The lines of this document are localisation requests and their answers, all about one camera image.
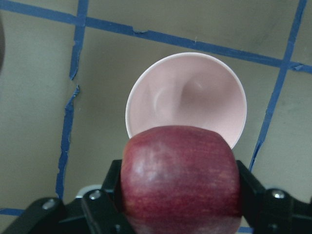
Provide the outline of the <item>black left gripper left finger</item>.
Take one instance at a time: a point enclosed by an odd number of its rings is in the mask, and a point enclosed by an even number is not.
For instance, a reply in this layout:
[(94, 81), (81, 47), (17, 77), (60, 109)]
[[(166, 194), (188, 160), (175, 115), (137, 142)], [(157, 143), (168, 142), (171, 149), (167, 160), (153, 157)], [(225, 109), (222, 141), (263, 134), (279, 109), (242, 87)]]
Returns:
[(113, 160), (101, 186), (64, 204), (56, 197), (33, 201), (3, 231), (5, 234), (133, 234), (122, 212), (121, 160)]

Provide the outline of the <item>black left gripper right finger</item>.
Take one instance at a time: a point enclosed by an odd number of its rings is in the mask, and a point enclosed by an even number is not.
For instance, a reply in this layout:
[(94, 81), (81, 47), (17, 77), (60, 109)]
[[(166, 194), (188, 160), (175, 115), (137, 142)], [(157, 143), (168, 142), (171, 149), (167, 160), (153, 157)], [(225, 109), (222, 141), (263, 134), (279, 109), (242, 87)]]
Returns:
[(310, 234), (312, 203), (297, 200), (288, 192), (266, 189), (240, 161), (237, 162), (242, 215), (253, 234)]

